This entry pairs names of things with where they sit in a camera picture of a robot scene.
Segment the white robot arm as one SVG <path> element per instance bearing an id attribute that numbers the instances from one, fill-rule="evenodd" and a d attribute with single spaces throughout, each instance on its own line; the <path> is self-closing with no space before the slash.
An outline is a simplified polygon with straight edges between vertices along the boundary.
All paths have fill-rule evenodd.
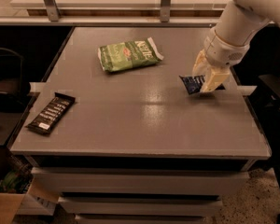
<path id="1" fill-rule="evenodd" d="M 214 91 L 250 48 L 258 31 L 274 22 L 280 28 L 280 0 L 230 0 L 203 42 L 192 69 L 203 76 L 202 92 Z"/>

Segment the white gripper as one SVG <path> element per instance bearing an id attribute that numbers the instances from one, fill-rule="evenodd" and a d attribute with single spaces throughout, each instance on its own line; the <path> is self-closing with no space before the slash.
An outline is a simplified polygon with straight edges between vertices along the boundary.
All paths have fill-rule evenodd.
<path id="1" fill-rule="evenodd" d="M 211 28 L 192 68 L 195 77 L 205 75 L 200 92 L 212 92 L 218 88 L 231 73 L 229 68 L 224 67 L 238 64 L 248 49 L 249 45 L 235 46 L 223 41 L 215 28 Z"/>

